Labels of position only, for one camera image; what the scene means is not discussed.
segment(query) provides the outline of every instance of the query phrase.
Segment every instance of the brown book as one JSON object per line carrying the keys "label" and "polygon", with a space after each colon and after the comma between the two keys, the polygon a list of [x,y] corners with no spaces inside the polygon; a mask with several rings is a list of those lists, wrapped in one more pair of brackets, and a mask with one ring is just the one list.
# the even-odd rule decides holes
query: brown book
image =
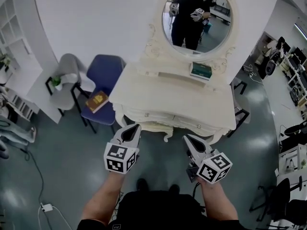
{"label": "brown book", "polygon": [[91,99],[87,100],[85,104],[92,111],[92,113],[95,113],[101,107],[103,107],[108,101],[109,97],[103,91],[99,91]]}

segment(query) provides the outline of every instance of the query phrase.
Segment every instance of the carved table leg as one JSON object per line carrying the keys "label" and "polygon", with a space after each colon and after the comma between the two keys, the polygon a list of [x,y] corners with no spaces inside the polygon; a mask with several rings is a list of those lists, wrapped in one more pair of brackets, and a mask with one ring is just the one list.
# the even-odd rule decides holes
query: carved table leg
{"label": "carved table leg", "polygon": [[211,136],[208,139],[205,139],[209,145],[212,145],[216,142],[218,142],[220,140],[220,138],[222,137],[222,135],[226,135],[228,132],[228,130],[226,129],[221,129],[220,131],[216,132],[213,136]]}
{"label": "carved table leg", "polygon": [[173,131],[168,131],[168,132],[166,132],[166,136],[164,136],[163,140],[165,142],[168,142],[168,138],[171,138],[172,136],[173,136]]}
{"label": "carved table leg", "polygon": [[124,119],[124,114],[122,112],[116,111],[115,112],[115,119],[117,121],[117,123],[121,126],[121,127],[125,127],[127,126],[127,123]]}

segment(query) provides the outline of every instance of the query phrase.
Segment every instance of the drawer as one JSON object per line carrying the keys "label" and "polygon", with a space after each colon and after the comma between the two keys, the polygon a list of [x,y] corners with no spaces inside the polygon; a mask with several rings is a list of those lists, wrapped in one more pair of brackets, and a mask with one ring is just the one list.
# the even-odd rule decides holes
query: drawer
{"label": "drawer", "polygon": [[135,122],[173,120],[174,115],[124,107],[124,115]]}
{"label": "drawer", "polygon": [[196,120],[181,116],[175,116],[174,121],[177,122],[179,125],[185,126],[186,128],[192,130],[197,134],[202,133],[206,135],[214,135],[217,131],[221,129],[204,123],[198,123]]}

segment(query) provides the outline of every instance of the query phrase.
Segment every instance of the dark pants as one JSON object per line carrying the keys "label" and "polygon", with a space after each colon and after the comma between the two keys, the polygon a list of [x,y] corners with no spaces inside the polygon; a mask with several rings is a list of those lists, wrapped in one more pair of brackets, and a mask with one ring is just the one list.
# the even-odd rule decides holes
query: dark pants
{"label": "dark pants", "polygon": [[172,29],[173,45],[181,47],[183,40],[186,39],[186,48],[196,50],[198,42],[201,38],[203,25],[202,23],[195,22],[184,24],[181,21],[174,21]]}
{"label": "dark pants", "polygon": [[134,221],[144,222],[143,229],[176,229],[180,226],[193,229],[206,220],[201,210],[200,204],[191,195],[138,191],[124,196],[119,203],[117,220],[128,225],[131,223],[131,227],[136,225]]}
{"label": "dark pants", "polygon": [[265,72],[265,68],[267,67],[268,62],[270,61],[270,57],[264,57],[263,61],[258,69],[259,76],[261,79],[264,79],[265,76],[267,75]]}

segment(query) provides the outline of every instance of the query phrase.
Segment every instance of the power strip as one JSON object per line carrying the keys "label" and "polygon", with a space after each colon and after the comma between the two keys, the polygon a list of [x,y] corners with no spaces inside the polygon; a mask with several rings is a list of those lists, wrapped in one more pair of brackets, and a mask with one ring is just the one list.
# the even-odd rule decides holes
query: power strip
{"label": "power strip", "polygon": [[44,212],[48,212],[48,211],[52,211],[53,210],[52,204],[43,205],[42,203],[40,203],[40,206],[41,206],[41,208],[42,208],[42,210]]}

